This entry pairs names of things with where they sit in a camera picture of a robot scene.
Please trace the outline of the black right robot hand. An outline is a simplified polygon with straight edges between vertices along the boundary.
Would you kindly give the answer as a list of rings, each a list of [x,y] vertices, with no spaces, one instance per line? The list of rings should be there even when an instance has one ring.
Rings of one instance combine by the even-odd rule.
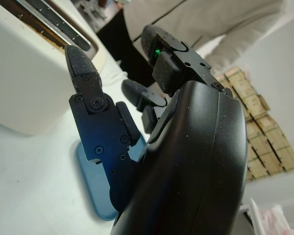
[[[128,149],[140,132],[123,102],[102,90],[78,47],[65,47],[76,93],[69,103],[87,160],[98,160],[118,211],[113,235],[227,235],[241,206],[247,170],[245,117],[189,45],[147,25],[141,45],[165,100],[124,80],[122,92],[150,135],[139,160]]]

